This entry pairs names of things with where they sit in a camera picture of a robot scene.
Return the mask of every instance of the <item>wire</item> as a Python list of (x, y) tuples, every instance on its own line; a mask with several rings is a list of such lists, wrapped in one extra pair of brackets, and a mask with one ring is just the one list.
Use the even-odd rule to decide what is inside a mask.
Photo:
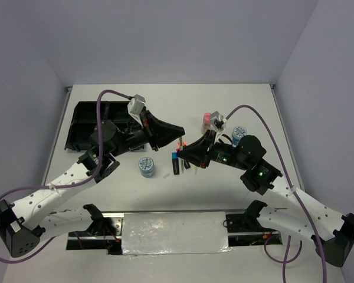
[(225, 137), (227, 140), (230, 141), (231, 144), (233, 144), (231, 138), (229, 136), (227, 136), (226, 134), (222, 134), (222, 137)]
[(110, 229), (106, 226), (106, 229), (109, 231), (109, 233), (114, 237), (116, 242), (119, 242), (118, 238), (110, 231)]
[(286, 281), (286, 264), (287, 264), (287, 257), (289, 256), (290, 245), (291, 245), (291, 236), (289, 235), (289, 239), (287, 240), (286, 251), (284, 253), (283, 265), (282, 265), (283, 283), (287, 283), (287, 281)]
[[(290, 179), (289, 173), (287, 172), (287, 169), (286, 169), (286, 165), (285, 165), (284, 160), (282, 158), (281, 151), (279, 150), (277, 142), (276, 142), (273, 134), (271, 133), (271, 130), (270, 130), (269, 126), (267, 125), (265, 120), (262, 118), (261, 114), (255, 108), (253, 108), (253, 107), (251, 107), (249, 105), (240, 105), (240, 106), (237, 106), (235, 109), (233, 109), (230, 112), (230, 114), (227, 115), (226, 119), (228, 120), (237, 110), (239, 110), (241, 108), (248, 108), (248, 109), (252, 110), (254, 112), (254, 114), (256, 114), (257, 117), (263, 123), (263, 125), (264, 125), (265, 129), (267, 130), (267, 133), (269, 134), (270, 139), (273, 142), (273, 145), (274, 145), (274, 147), (275, 147), (275, 149), (277, 151), (277, 154), (278, 154), (280, 163), (282, 165), (283, 172), (284, 172), (284, 175), (286, 177), (287, 183), (289, 184), (290, 188), (293, 187), (293, 184), (292, 184), (292, 181)], [(306, 214), (306, 216), (308, 218), (308, 221), (310, 222), (310, 224), (312, 226), (312, 229), (313, 229), (313, 232), (314, 232), (314, 236), (316, 237), (316, 242), (317, 242), (317, 245), (318, 245), (318, 248), (319, 248), (319, 254), (320, 254), (320, 257), (321, 257), (321, 263), (322, 263), (322, 268), (323, 268), (323, 283), (327, 283), (325, 254), (324, 254), (323, 244), (321, 243), (321, 239), (320, 239), (320, 236), (319, 236), (319, 232), (317, 231), (316, 225), (314, 224), (313, 219), (312, 219), (311, 215), (309, 214), (309, 211), (307, 210), (307, 208), (304, 205), (304, 203), (301, 201), (301, 199), (300, 199), (299, 195), (297, 194), (297, 192), (294, 192), (293, 195), (295, 196), (295, 198), (299, 202), (301, 208), (303, 209), (303, 211), (305, 212), (305, 214)]]
[(73, 234), (75, 234), (75, 236), (77, 238), (77, 242), (78, 242), (78, 245), (80, 246), (80, 249), (84, 249), (83, 242), (81, 241), (80, 236), (78, 235), (78, 233), (77, 232), (73, 232)]
[[(266, 254), (272, 261), (275, 261), (275, 262), (277, 262), (277, 263), (279, 263), (279, 264), (282, 264), (283, 261), (279, 261), (278, 259), (273, 258), (273, 257), (269, 254), (269, 252), (267, 251), (267, 247), (266, 247), (267, 244), (269, 243), (269, 241), (270, 241), (272, 238), (276, 238), (277, 236), (278, 236), (278, 235), (272, 235), (272, 236), (269, 236), (269, 237), (266, 239), (265, 244), (264, 244), (264, 250), (265, 250), (265, 254)], [(286, 261), (287, 264), (290, 264), (291, 262), (295, 261), (295, 260), (299, 257), (299, 255), (300, 255), (300, 253), (301, 253), (302, 247), (303, 247), (303, 243), (302, 243), (302, 241), (300, 241), (299, 250), (297, 251), (296, 255), (295, 255), (292, 259), (289, 259), (288, 261)]]
[[(101, 126), (102, 121), (101, 121), (101, 114), (100, 114), (100, 106), (101, 106), (102, 97), (105, 94), (107, 94), (107, 93), (116, 94), (116, 95), (121, 96), (123, 98), (126, 98), (128, 100), (131, 99), (130, 96), (127, 96), (125, 94), (119, 93), (119, 92), (114, 91), (114, 90), (103, 90), (99, 94), (99, 96), (97, 98), (96, 116), (97, 116), (97, 132), (99, 134), (99, 161), (98, 161), (96, 170), (94, 171), (94, 173), (90, 177), (88, 177), (86, 180), (84, 180), (84, 181), (82, 181), (80, 183), (76, 183), (76, 184), (73, 184), (73, 185), (70, 184), (70, 185), (55, 186), (56, 189), (69, 189), (69, 188), (72, 188), (72, 187), (81, 186), (81, 185), (86, 184), (89, 181), (93, 180), (98, 175), (98, 173), (100, 172), (100, 169), (101, 169), (101, 166), (102, 166), (102, 160), (103, 160), (103, 139), (102, 139), (102, 126)], [(49, 187), (48, 186), (17, 187), (15, 189), (9, 190), (9, 191), (3, 193), (2, 195), (0, 195), (0, 200), (3, 199), (4, 197), (14, 193), (14, 192), (20, 192), (20, 191), (23, 191), (23, 190), (39, 190), (39, 189), (49, 189)], [(22, 259), (15, 260), (15, 261), (10, 261), (10, 260), (7, 260), (5, 258), (0, 257), (0, 261), (5, 263), (5, 264), (19, 264), (21, 262), (27, 261), (28, 259), (31, 259), (33, 256), (36, 256), (37, 254), (39, 254), (54, 238), (55, 237), (50, 238), (42, 247), (40, 247), (37, 251), (35, 251), (33, 254), (27, 256), (26, 258), (22, 258)]]
[(105, 227), (103, 228), (103, 230), (104, 230), (104, 247), (105, 247), (105, 249), (107, 249), (106, 248), (106, 240), (105, 240)]

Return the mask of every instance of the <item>white wall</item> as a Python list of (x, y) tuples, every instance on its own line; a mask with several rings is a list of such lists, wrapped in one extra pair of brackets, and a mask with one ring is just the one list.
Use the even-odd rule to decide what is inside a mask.
[[(320, 0), (277, 83), (306, 189), (354, 213), (354, 0)], [(354, 283), (354, 247), (343, 273)]]
[(17, 0), (64, 85), (275, 83), (317, 0)]
[[(40, 50), (13, 3), (0, 0), (0, 194), (40, 183), (55, 135), (65, 90)], [(1, 240), (0, 254), (8, 257)]]

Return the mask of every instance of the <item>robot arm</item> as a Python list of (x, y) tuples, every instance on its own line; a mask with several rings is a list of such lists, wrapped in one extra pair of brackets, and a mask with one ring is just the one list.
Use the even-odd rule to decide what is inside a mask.
[[(90, 141), (93, 145), (61, 176), (47, 184), (48, 189), (8, 203), (0, 201), (0, 236), (9, 253), (16, 258), (33, 250), (41, 240), (71, 231), (95, 233), (107, 228), (115, 232), (110, 218), (104, 218), (94, 205), (84, 205), (77, 210), (56, 212), (60, 205), (83, 190), (108, 177), (118, 166), (116, 156), (146, 143), (157, 151), (185, 134), (182, 127), (165, 123), (153, 116), (145, 107), (145, 99), (134, 96), (128, 105), (129, 114), (141, 125), (133, 131), (120, 131), (111, 121), (102, 122), (103, 160), (99, 173), (87, 181), (99, 163), (99, 134), (95, 131)], [(63, 185), (75, 187), (60, 188)]]
[[(247, 209), (254, 221), (263, 228), (281, 231), (317, 247), (312, 227), (293, 195), (298, 194), (317, 227), (326, 261), (334, 266), (342, 266), (354, 244), (354, 214), (343, 215), (295, 186), (286, 187), (281, 171), (263, 159), (266, 150), (258, 138), (245, 136), (236, 147), (219, 143), (218, 136), (223, 132), (225, 120), (216, 115), (211, 122), (219, 131), (208, 130), (195, 143), (180, 150), (178, 157), (200, 168), (207, 168), (213, 161), (245, 170), (240, 177), (245, 187), (262, 196), (261, 201), (254, 201)], [(231, 225), (241, 226), (241, 223), (237, 223), (239, 218), (234, 215), (230, 217), (227, 219), (229, 228)]]

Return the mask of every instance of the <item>black marker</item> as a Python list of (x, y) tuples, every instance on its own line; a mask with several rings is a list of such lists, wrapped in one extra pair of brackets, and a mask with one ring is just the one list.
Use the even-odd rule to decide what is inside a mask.
[(172, 164), (173, 164), (173, 174), (179, 175), (179, 165), (178, 165), (177, 152), (172, 152)]
[(191, 168), (190, 163), (187, 162), (186, 160), (183, 161), (183, 166), (185, 167), (185, 169)]

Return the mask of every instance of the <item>black tray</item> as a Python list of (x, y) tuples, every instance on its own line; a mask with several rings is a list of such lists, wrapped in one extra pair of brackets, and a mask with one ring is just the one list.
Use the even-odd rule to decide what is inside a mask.
[[(140, 125), (129, 115), (129, 101), (102, 101), (101, 119), (112, 121), (121, 131)], [(97, 125), (96, 101), (81, 101), (74, 110), (70, 130), (64, 149), (73, 151), (88, 150), (91, 147), (89, 137)]]

